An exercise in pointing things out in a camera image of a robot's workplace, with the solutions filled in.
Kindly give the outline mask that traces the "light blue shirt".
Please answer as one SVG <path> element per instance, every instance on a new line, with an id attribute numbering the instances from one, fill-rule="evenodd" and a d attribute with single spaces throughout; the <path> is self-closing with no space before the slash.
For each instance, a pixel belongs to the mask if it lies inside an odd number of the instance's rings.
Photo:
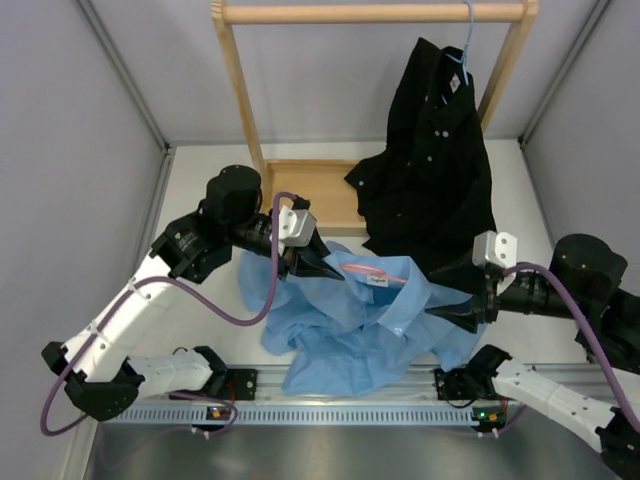
<path id="1" fill-rule="evenodd" d="M 407 256 L 362 256 L 337 242 L 327 246 L 326 261 L 344 280 L 289 276 L 279 281 L 261 336 L 266 351 L 294 353 L 291 365 L 368 364 L 388 370 L 426 354 L 434 355 L 445 371 L 470 358 L 480 333 L 425 312 L 464 303 L 469 294 L 429 282 Z M 370 285 L 363 275 L 343 271 L 343 263 L 380 268 L 407 282 Z"/>

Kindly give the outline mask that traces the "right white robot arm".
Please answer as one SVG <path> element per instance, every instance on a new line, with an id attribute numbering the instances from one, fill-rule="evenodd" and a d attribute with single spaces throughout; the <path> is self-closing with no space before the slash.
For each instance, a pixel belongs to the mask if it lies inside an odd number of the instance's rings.
<path id="1" fill-rule="evenodd" d="M 472 249 L 429 274 L 470 294 L 464 303 L 429 313 L 476 333 L 502 312 L 574 322 L 575 341 L 601 368 L 615 401 L 570 390 L 493 345 L 463 367 L 437 370 L 442 401 L 514 400 L 583 441 L 617 477 L 639 476 L 639 298 L 622 289 L 624 257 L 588 234 L 555 245 L 549 266 L 517 259 L 517 240 L 487 231 Z"/>

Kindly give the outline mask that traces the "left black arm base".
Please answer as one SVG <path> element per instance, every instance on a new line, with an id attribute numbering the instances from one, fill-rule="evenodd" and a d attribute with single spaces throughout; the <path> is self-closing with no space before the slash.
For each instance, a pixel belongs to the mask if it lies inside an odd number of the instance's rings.
<path id="1" fill-rule="evenodd" d="M 226 401 L 254 401 L 256 398 L 258 371 L 251 368 L 228 370 L 218 398 Z"/>

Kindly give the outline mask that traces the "pink wire hanger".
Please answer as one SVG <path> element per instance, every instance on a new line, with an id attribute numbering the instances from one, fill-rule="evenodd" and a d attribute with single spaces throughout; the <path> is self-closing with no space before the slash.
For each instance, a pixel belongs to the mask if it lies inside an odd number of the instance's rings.
<path id="1" fill-rule="evenodd" d="M 389 275 L 385 270 L 353 263 L 343 263 L 340 268 L 345 272 L 351 272 L 353 274 L 363 275 L 366 278 L 366 282 L 370 285 L 379 285 L 388 287 L 392 283 L 405 284 L 406 279 Z"/>

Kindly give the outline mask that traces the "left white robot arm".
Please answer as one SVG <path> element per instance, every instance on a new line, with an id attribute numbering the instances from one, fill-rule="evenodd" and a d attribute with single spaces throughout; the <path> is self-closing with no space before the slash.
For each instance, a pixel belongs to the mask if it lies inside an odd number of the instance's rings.
<path id="1" fill-rule="evenodd" d="M 277 283 L 289 275 L 341 279 L 326 263 L 308 200 L 279 192 L 263 214 L 261 177 L 251 167 L 231 165 L 210 179 L 195 211 L 170 222 L 152 243 L 138 270 L 118 296 L 85 329 L 65 342 L 50 342 L 42 358 L 85 416 L 111 420 L 140 399 L 193 392 L 206 399 L 223 393 L 228 368 L 206 346 L 180 354 L 145 358 L 132 354 L 155 321 L 185 292 L 225 321 L 253 326 L 267 316 Z M 267 298 L 252 319 L 231 316 L 195 291 L 235 248 L 267 258 Z"/>

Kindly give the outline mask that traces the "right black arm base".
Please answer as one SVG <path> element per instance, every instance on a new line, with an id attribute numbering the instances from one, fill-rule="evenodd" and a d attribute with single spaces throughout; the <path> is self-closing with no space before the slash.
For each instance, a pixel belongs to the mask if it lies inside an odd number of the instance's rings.
<path id="1" fill-rule="evenodd" d="M 456 408 L 471 405 L 476 397 L 466 379 L 464 368 L 455 368 L 445 372 L 441 368 L 433 371 L 437 398 Z"/>

